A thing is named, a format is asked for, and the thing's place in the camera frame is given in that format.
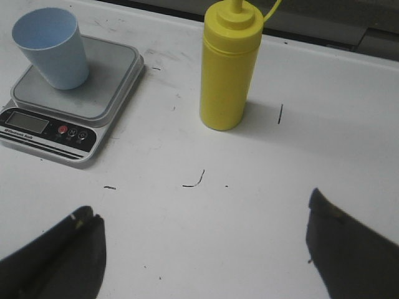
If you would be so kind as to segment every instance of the black mark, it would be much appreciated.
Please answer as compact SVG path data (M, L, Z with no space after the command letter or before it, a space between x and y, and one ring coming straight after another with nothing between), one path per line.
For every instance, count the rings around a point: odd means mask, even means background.
M282 116L282 107L283 107L284 105L283 104L281 104L281 108L280 108L280 115L279 115L279 121L277 122L279 125L280 125L280 122L281 122L281 116Z
M200 177L198 183L196 183L195 185L183 185L183 187L195 187L195 186L197 186L202 181L202 177L204 176L204 173L205 173L205 169L202 170L202 174L201 174L201 177Z

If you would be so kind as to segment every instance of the white table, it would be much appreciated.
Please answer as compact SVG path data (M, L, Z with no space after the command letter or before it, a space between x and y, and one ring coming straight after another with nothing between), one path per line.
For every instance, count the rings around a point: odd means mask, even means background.
M202 23L3 1L0 106L29 65L12 25L46 6L72 11L83 34L135 46L147 73L93 166L0 147L0 258L90 205L106 225L99 299L328 298L305 244L315 187L399 242L397 62L264 37L243 121L218 132L198 115Z

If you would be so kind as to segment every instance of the scale platform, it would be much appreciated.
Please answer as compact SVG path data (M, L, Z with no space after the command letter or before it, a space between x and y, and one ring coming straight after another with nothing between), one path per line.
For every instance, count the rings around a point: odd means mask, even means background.
M71 166L99 150L144 73L136 48L83 36L90 74L79 87L58 90L30 66L0 112L6 146Z

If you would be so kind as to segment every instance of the light blue plastic cup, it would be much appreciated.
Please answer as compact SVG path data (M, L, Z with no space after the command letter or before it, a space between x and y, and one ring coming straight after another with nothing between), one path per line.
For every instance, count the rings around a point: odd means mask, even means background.
M77 19L65 9L29 12L15 23L12 38L54 88L78 87L89 75Z

